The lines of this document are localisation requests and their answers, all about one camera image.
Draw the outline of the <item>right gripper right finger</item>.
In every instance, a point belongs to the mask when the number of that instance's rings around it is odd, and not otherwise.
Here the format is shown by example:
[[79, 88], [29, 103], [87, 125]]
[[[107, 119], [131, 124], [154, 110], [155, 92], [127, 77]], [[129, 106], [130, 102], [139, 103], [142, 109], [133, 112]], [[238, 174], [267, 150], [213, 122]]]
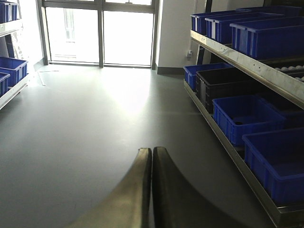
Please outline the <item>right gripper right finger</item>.
[[164, 147], [153, 149], [152, 198], [157, 228], [242, 227], [187, 181]]

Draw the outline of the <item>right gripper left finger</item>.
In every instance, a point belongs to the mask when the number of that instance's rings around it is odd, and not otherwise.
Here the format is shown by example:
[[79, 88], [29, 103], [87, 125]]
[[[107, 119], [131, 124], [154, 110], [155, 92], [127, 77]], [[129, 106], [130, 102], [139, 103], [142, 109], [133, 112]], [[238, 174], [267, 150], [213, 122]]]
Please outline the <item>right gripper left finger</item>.
[[148, 228], [152, 151], [140, 148], [118, 185], [96, 207], [67, 228]]

